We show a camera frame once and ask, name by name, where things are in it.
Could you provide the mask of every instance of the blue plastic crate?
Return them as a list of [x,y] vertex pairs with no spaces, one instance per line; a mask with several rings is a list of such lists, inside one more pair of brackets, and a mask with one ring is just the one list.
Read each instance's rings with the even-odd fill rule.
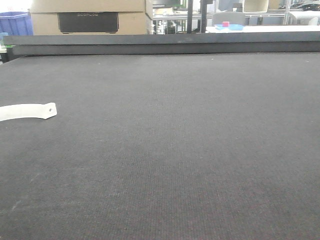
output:
[[33,35],[32,20],[28,12],[0,12],[0,33],[9,35]]

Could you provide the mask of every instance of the gray metal bar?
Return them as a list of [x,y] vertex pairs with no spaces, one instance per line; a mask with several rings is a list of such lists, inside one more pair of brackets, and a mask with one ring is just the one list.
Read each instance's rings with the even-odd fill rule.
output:
[[187,27],[186,32],[188,34],[192,33],[192,13],[194,8],[194,0],[188,0],[188,19],[187,19]]
[[156,55],[320,52],[318,42],[235,42],[153,45],[21,45],[13,48],[17,55]]
[[[251,17],[285,17],[286,13],[285,12],[248,12],[245,14],[246,18],[251,18]],[[194,20],[200,20],[201,19],[201,14],[193,14],[192,19]],[[208,12],[206,15],[207,19],[212,18],[212,13]],[[185,14],[179,14],[179,15],[166,15],[166,16],[154,16],[153,20],[186,20],[188,19],[188,15]]]
[[288,25],[291,2],[292,2],[292,0],[285,1],[285,17],[283,19],[284,25]]
[[175,45],[254,42],[317,42],[320,32],[230,32],[169,35],[5,36],[6,45]]
[[206,33],[207,28],[207,0],[201,0],[201,33]]

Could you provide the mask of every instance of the metal frame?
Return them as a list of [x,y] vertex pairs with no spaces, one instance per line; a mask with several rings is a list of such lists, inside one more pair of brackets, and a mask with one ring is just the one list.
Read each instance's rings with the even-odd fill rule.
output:
[[320,52],[318,32],[5,36],[16,55]]

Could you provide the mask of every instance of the blue object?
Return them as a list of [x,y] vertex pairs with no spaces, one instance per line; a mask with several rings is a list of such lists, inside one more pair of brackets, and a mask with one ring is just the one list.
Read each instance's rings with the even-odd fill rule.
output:
[[244,26],[239,24],[230,24],[229,26],[222,26],[222,24],[214,25],[217,30],[229,29],[230,31],[242,31]]
[[0,33],[33,35],[31,16],[24,11],[0,12]]

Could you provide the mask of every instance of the cardboard box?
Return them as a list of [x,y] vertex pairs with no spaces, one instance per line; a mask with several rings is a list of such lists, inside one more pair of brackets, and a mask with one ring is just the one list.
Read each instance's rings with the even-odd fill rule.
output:
[[[60,31],[58,13],[31,13],[34,35],[64,35]],[[152,31],[152,20],[144,12],[119,12],[118,31],[70,32],[70,35],[146,35]]]
[[279,9],[280,0],[269,0],[269,9]]
[[31,13],[144,12],[153,17],[152,0],[33,0]]
[[243,0],[244,13],[266,13],[269,0]]

